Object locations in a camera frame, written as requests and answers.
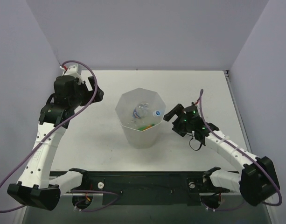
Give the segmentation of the clear bottle blue Pepsi label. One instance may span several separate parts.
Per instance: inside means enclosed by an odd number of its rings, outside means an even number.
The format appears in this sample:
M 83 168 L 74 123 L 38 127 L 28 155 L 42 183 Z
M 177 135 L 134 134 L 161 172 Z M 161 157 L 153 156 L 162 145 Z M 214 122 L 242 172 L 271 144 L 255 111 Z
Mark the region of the clear bottle blue Pepsi label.
M 140 122 L 139 119 L 141 119 L 142 117 L 145 117 L 147 115 L 148 111 L 150 111 L 150 108 L 148 110 L 144 110 L 144 111 L 137 111 L 134 108 L 133 113 L 132 113 L 131 122 Z

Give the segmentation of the clear bottle white cap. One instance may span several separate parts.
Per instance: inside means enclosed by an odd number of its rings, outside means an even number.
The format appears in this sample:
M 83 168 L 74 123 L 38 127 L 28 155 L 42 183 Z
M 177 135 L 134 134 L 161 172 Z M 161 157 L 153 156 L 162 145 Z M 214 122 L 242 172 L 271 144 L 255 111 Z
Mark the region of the clear bottle white cap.
M 156 125 L 161 122 L 161 115 L 162 113 L 159 110 L 150 110 L 147 115 L 139 119 L 139 121 L 145 125 Z

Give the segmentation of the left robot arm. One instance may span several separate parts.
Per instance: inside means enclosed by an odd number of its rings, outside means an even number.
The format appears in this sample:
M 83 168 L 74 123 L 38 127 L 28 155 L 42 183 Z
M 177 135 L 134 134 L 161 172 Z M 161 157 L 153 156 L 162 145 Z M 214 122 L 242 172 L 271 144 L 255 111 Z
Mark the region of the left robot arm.
M 9 184 L 7 193 L 24 206 L 53 210 L 60 196 L 75 188 L 85 192 L 90 185 L 85 171 L 71 169 L 50 182 L 49 174 L 58 145 L 68 129 L 69 122 L 90 104 L 100 102 L 104 92 L 95 76 L 88 77 L 92 90 L 88 90 L 81 77 L 63 75 L 54 82 L 54 93 L 40 111 L 37 136 L 31 155 L 24 160 L 26 167 L 17 183 Z

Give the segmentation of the green plastic bottle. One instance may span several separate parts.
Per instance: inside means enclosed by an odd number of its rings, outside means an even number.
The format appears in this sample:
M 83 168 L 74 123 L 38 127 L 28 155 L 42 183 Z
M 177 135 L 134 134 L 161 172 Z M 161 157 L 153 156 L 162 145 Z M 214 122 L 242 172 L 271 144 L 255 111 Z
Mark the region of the green plastic bottle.
M 153 126 L 155 126 L 155 124 L 150 124 L 150 125 L 146 125 L 146 126 L 141 126 L 138 128 L 139 131 L 144 131 L 147 130 L 149 128 L 152 128 Z

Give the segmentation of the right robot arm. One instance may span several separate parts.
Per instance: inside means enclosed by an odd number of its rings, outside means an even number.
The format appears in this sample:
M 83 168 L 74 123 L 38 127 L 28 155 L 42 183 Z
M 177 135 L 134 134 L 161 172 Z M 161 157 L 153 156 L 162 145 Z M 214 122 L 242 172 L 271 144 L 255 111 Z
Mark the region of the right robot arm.
M 183 107 L 177 104 L 164 115 L 164 121 L 173 121 L 172 130 L 180 136 L 193 134 L 201 145 L 212 149 L 229 162 L 236 172 L 215 167 L 203 174 L 202 186 L 207 191 L 221 187 L 240 193 L 252 206 L 265 203 L 274 194 L 280 194 L 275 167 L 268 157 L 260 158 L 239 147 L 214 124 L 207 123 L 195 104 Z

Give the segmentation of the white octagonal bin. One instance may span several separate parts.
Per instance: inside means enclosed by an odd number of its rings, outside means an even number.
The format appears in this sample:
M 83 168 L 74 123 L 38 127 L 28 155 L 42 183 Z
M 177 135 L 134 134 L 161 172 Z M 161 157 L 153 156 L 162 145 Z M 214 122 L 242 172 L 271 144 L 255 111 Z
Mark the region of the white octagonal bin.
M 165 111 L 160 95 L 143 88 L 122 94 L 115 108 L 128 143 L 137 149 L 155 143 Z

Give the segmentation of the clear crushed bottle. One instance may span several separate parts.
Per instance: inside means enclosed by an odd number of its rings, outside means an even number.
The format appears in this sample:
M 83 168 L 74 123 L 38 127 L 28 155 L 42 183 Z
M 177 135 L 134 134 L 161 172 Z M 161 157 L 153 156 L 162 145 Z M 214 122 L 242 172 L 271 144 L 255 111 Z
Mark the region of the clear crushed bottle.
M 137 111 L 144 111 L 144 110 L 148 110 L 149 107 L 149 103 L 147 101 L 143 101 L 137 104 L 137 106 L 135 107 L 135 109 Z

